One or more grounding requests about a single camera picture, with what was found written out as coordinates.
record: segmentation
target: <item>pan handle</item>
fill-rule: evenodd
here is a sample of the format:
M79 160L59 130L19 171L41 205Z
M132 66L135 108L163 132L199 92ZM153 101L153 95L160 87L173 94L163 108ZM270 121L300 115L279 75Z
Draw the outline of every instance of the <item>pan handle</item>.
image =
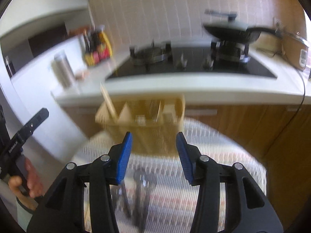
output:
M234 21L238 14L236 12L232 13L222 13L215 10L205 10L204 14L206 15L212 15L212 16L220 16L220 17L228 17L228 21Z
M266 32L278 38L283 38L283 34L280 31L280 29L271 29L271 28L266 28L266 27L251 27L251 28L247 28L246 31L247 32Z

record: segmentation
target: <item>cabinet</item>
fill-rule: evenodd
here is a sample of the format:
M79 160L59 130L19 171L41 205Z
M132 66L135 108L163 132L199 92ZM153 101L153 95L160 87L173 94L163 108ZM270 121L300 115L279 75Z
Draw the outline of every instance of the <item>cabinet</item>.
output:
M262 161L296 110L296 106L286 105L189 105L185 116L218 130Z
M63 107L63 110L87 137L92 137L103 130L102 126L95 122L95 115L98 109L99 105Z
M311 106L302 106L264 160L268 196L286 229L311 195Z

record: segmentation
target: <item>black glass cooktop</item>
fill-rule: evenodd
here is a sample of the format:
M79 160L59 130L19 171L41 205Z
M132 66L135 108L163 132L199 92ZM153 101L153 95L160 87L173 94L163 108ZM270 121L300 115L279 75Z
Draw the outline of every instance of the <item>black glass cooktop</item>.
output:
M252 58L248 63L218 60L208 65L210 46L172 47L172 56L153 64L135 65L129 57L107 80L117 77L163 73L234 73L277 78L268 68Z

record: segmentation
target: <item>gas stove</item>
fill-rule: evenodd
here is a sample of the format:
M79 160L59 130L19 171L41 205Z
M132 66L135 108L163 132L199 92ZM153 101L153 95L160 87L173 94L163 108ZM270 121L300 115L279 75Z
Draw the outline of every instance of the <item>gas stove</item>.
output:
M206 46L172 46L162 43L135 51L107 80L135 75L164 73L233 73L277 78L268 68L231 43Z

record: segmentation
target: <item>yellow basket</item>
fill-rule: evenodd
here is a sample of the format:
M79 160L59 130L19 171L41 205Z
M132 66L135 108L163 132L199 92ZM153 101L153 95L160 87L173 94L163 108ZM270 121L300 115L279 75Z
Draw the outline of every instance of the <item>yellow basket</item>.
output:
M115 97L100 106L95 121L103 125L116 143L125 133L133 135L132 152L154 156L176 156L176 135L183 131L183 95Z

